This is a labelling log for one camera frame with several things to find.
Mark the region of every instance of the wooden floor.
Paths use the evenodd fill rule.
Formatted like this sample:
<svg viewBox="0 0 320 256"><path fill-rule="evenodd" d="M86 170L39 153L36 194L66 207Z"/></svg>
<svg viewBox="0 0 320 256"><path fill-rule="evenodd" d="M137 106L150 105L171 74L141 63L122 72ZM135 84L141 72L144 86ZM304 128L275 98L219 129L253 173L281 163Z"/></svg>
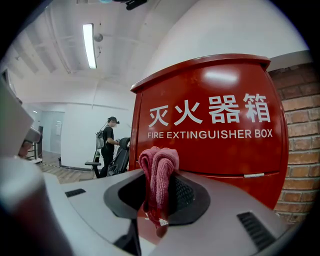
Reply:
<svg viewBox="0 0 320 256"><path fill-rule="evenodd" d="M60 184L79 182L81 180L95 179L96 175L91 171L73 170L59 167L60 154L52 152L42 152L42 163L37 166L44 173L56 175Z"/></svg>

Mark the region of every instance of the brick wall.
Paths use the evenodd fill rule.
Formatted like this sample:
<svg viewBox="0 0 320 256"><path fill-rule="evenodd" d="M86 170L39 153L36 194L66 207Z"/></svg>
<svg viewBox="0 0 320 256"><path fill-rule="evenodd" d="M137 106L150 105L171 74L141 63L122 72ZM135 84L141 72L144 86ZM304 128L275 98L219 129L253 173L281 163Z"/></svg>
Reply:
<svg viewBox="0 0 320 256"><path fill-rule="evenodd" d="M287 221L304 220L320 189L320 83L311 64L269 72L288 124L289 159L274 210Z"/></svg>

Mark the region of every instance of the man wearing black clothes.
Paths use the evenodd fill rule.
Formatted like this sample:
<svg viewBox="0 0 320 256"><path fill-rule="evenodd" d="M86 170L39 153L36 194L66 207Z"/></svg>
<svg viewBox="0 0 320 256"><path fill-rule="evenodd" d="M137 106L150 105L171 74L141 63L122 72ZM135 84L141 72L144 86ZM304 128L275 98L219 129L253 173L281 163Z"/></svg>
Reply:
<svg viewBox="0 0 320 256"><path fill-rule="evenodd" d="M100 177L106 177L108 174L108 166L114 158L115 145L119 145L119 142L114 140L114 129L119 122L114 116L111 116L107 120L107 126L103 130L104 147L101 149L101 155L103 157L104 167L101 169Z"/></svg>

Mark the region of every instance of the chinese character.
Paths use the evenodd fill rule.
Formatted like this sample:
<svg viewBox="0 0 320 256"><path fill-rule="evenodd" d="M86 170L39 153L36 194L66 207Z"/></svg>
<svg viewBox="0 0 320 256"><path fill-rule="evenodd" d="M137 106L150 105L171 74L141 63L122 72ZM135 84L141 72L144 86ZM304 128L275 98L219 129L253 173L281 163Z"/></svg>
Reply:
<svg viewBox="0 0 320 256"><path fill-rule="evenodd" d="M209 106L210 110L214 110L209 112L209 114L212 117L212 123L225 123L225 114L221 113L222 111L227 111L229 113L226 113L226 119L228 123L236 122L239 123L239 112L240 110L232 109L232 108L238 108L238 104L236 103L236 99L234 95L225 95L223 96L224 103L221 102L220 96L214 96L209 97L210 105L215 106Z"/></svg>
<svg viewBox="0 0 320 256"><path fill-rule="evenodd" d="M247 103L245 105L245 107L248 109L246 116L248 118L251 118L251 121L253 123L256 121L255 115L258 115L259 122L270 122L268 106L267 103L264 102L265 99L266 96L260 96L258 93L256 94L256 96L249 95L248 93L245 94L243 101Z"/></svg>
<svg viewBox="0 0 320 256"><path fill-rule="evenodd" d="M164 117L166 115L166 113L168 112L168 110L165 110L162 115L160 116L160 110L163 110L163 109L167 109L168 108L168 105L165 105L165 106L159 106L159 107L156 107L156 108L152 108L150 109L150 112L152 111L156 111L156 115L154 116L154 114L150 113L150 116L152 117L153 122L151 124L149 124L149 128L154 126L155 123L159 120L159 122L161 124L163 124L164 126L167 126L169 123L165 122L162 120L161 117Z"/></svg>
<svg viewBox="0 0 320 256"><path fill-rule="evenodd" d="M194 104L194 106L193 106L193 108L191 109L191 111L192 112L195 112L196 111L196 109L197 109L197 107L199 106L199 104L200 103L196 103L196 104ZM175 109L181 114L182 113L182 110L181 110L181 108L180 107L178 107L178 106L175 106ZM174 123L174 125L179 125L179 124L181 124L185 119L186 119L186 117L187 116L189 116L193 121L195 121L196 123L198 123L198 124L201 124L202 123L202 120L200 120L200 119L198 119L198 118L196 118L195 116L193 116L192 115L192 113L190 112L190 110L189 110L189 102L188 102L188 100L186 99L185 101L184 101L184 113L183 113L183 116L178 120L178 121L176 121L175 123Z"/></svg>

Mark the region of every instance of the black cap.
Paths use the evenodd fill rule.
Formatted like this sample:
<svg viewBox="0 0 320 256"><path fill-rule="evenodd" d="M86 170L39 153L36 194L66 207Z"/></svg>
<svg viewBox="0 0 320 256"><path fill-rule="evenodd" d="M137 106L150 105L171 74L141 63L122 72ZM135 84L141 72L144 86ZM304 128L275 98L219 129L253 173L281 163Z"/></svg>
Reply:
<svg viewBox="0 0 320 256"><path fill-rule="evenodd" d="M110 117L108 118L108 123L110 123L111 121L115 121L117 124L120 124L120 122L117 121L117 119L116 119L114 116L110 116Z"/></svg>

